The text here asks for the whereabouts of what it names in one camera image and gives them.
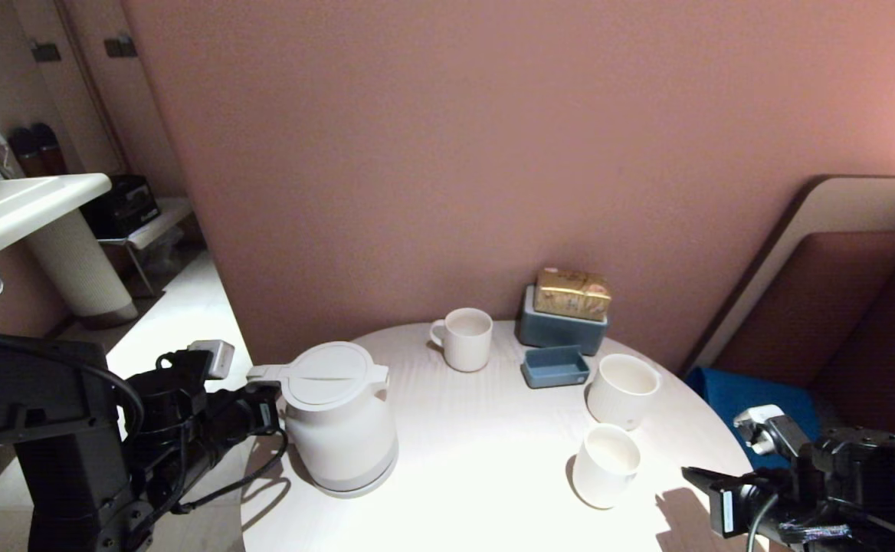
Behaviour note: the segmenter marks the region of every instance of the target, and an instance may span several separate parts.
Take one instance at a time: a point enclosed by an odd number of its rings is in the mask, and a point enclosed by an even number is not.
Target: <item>white kettle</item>
[[[308,474],[326,494],[360,496],[381,485],[399,446],[389,404],[377,397],[388,367],[355,343],[322,343],[293,363],[255,366],[248,380],[279,380],[284,426]]]

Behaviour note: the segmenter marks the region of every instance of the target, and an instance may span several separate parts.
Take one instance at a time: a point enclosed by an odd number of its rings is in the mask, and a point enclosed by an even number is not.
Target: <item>round table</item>
[[[428,342],[429,328],[409,324],[354,340],[389,367],[399,439],[389,479],[365,496],[333,498],[311,485],[291,447],[280,469],[242,495],[248,552],[744,550],[744,537],[723,540],[710,530],[706,495],[680,468],[741,475],[751,465],[720,418],[668,370],[606,338],[586,357],[591,380],[610,353],[634,354],[664,375],[657,406],[631,433],[641,448],[639,475],[619,506],[597,510],[569,478],[595,424],[585,385],[527,387],[519,366],[528,348],[514,322],[496,322],[489,363],[476,373],[448,367]],[[248,472],[279,444],[258,439]]]

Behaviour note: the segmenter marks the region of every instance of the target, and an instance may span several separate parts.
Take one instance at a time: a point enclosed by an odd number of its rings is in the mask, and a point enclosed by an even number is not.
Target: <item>ceramic cup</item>
[[[595,508],[616,506],[641,464],[641,451],[627,431],[610,423],[588,430],[573,462],[573,488]]]
[[[641,423],[662,386],[662,374],[631,354],[609,354],[601,359],[587,395],[587,408],[601,423],[631,431]]]
[[[444,349],[447,365],[474,373],[489,363],[492,317],[476,308],[458,308],[431,324],[431,341]]]

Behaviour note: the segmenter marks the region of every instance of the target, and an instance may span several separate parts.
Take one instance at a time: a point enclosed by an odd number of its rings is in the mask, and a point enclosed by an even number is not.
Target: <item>black box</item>
[[[110,184],[110,192],[80,207],[98,240],[126,238],[161,214],[143,176],[112,176]]]

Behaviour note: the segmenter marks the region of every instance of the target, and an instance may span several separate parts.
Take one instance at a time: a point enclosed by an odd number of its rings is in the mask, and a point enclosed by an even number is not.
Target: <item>gold box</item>
[[[611,293],[604,276],[577,270],[544,268],[536,274],[536,312],[601,321]]]

